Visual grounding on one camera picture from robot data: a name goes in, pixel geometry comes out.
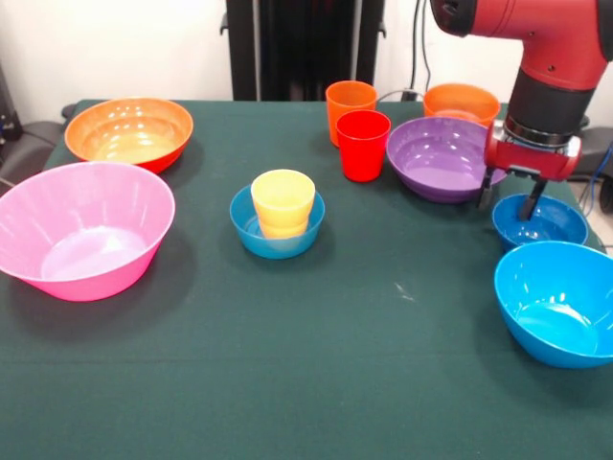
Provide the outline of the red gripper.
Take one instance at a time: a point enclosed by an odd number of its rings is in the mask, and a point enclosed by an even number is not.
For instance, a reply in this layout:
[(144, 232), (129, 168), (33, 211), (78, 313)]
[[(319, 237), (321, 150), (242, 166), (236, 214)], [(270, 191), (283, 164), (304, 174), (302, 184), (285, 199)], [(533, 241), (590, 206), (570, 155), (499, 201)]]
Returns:
[(534, 186), (518, 210), (520, 221), (530, 220), (548, 181), (562, 181), (575, 170), (582, 151), (582, 141), (572, 136), (559, 148), (525, 144), (508, 134), (501, 120), (488, 128), (484, 162), (486, 165), (477, 208), (485, 210), (491, 200), (492, 178), (496, 170), (532, 176)]

